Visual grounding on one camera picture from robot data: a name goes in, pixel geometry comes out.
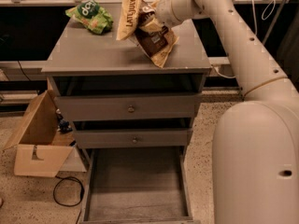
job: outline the chip bag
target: chip bag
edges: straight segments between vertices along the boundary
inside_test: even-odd
[[[129,38],[156,66],[163,68],[178,37],[156,19],[155,5],[143,0],[122,0],[117,40]]]
[[[112,29],[112,16],[95,1],[89,1],[72,7],[65,14],[81,22],[85,28],[95,34],[100,35]]]

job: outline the black cable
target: black cable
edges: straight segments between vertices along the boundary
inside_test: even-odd
[[[76,177],[73,177],[73,176],[68,176],[68,177],[59,177],[59,176],[55,176],[56,178],[59,178],[61,179],[55,186],[54,190],[53,190],[53,199],[54,201],[59,204],[59,205],[62,205],[62,206],[66,206],[66,207],[74,207],[76,205],[79,205],[82,200],[83,200],[83,196],[84,196],[84,187],[83,187],[83,184],[80,182],[80,180],[78,180]],[[57,198],[56,198],[56,190],[57,188],[65,181],[65,180],[68,180],[68,181],[74,181],[74,182],[77,182],[80,184],[80,187],[81,187],[81,190],[80,190],[80,200],[75,203],[75,204],[64,204],[64,203],[60,203],[57,201]]]
[[[78,219],[80,218],[80,215],[81,215],[81,210],[80,210],[80,212],[78,213],[78,218],[77,218],[76,224],[78,223]]]
[[[31,79],[25,74],[24,70],[22,69],[20,61],[18,61],[18,64],[19,64],[19,66],[20,66],[21,72],[26,76],[26,78],[27,78],[29,81],[31,81]]]

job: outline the gray cabinet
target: gray cabinet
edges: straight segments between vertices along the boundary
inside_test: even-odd
[[[202,43],[185,21],[158,68],[116,41],[121,4],[105,8],[111,33],[70,21],[43,68],[78,147],[93,150],[81,223],[192,222],[182,162],[210,71]]]

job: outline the closed drawer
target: closed drawer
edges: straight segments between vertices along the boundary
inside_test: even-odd
[[[79,148],[187,146],[192,129],[75,131]]]
[[[57,97],[64,118],[75,120],[193,117],[199,96]]]

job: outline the cabinet top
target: cabinet top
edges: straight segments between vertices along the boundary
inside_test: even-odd
[[[173,28],[179,41],[164,68],[159,68],[129,39],[116,40],[121,5],[105,4],[105,9],[113,17],[112,31],[94,35],[71,19],[42,72],[53,76],[209,72],[205,49],[191,20]]]

